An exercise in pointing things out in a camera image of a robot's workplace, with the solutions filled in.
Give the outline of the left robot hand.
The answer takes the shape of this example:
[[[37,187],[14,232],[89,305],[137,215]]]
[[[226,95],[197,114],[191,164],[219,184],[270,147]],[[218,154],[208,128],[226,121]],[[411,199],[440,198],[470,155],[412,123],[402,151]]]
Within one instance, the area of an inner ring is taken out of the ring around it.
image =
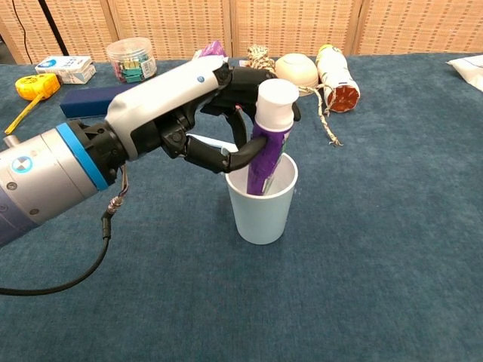
[[[215,173],[241,169],[269,148],[269,134],[299,121],[297,88],[265,69],[230,66],[225,57],[184,63],[115,96],[105,122],[107,170],[157,148]],[[195,114],[222,115],[237,152],[222,155],[193,136]]]

